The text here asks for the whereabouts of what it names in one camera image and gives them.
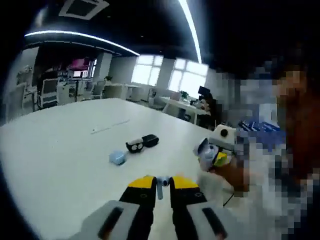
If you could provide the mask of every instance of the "computer monitor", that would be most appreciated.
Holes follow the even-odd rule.
[[[203,87],[203,86],[200,86],[199,87],[199,91],[198,91],[198,94],[202,95],[202,96],[206,96],[210,93],[210,89],[206,88],[206,87]]]

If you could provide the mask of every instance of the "camera lens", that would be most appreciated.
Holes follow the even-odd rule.
[[[226,137],[228,135],[228,130],[227,129],[222,129],[220,132],[221,137]]]

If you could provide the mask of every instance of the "office chair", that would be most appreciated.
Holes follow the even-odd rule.
[[[105,88],[106,81],[98,81],[94,86],[92,90],[92,94],[90,96],[90,99],[102,99],[103,90]]]
[[[58,105],[57,84],[57,78],[46,79],[43,81],[41,95],[38,96],[38,107],[40,109]]]

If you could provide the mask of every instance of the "blue sponge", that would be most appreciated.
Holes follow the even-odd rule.
[[[122,165],[126,162],[126,154],[123,151],[113,151],[109,155],[109,162],[115,165]]]

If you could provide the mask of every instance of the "pink object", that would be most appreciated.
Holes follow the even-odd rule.
[[[170,96],[170,99],[179,101],[179,100],[180,100],[180,97],[181,97],[181,93],[180,93],[180,92],[174,92],[174,93],[172,93],[172,95]]]
[[[83,58],[83,59],[76,59],[72,61],[72,64],[69,65],[69,69],[72,71],[84,71],[88,70],[89,67],[89,59]]]

